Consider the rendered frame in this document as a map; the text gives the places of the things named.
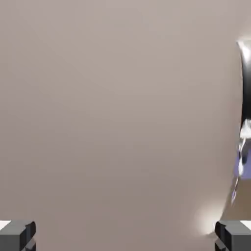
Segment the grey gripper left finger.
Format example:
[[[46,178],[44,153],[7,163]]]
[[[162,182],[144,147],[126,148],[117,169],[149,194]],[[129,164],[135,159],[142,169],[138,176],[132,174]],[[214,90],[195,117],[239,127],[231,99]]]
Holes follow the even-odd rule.
[[[36,223],[0,220],[0,251],[36,251]]]

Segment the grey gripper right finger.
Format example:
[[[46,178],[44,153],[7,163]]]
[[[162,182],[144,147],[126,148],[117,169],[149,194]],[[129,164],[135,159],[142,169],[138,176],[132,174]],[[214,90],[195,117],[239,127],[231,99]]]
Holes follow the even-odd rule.
[[[215,251],[251,251],[251,221],[217,221],[215,234]]]

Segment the taupe cabinet door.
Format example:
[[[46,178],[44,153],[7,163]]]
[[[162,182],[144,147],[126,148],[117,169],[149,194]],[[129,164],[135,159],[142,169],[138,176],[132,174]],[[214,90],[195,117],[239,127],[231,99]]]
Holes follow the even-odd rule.
[[[0,0],[0,219],[37,251],[214,251],[251,0]]]

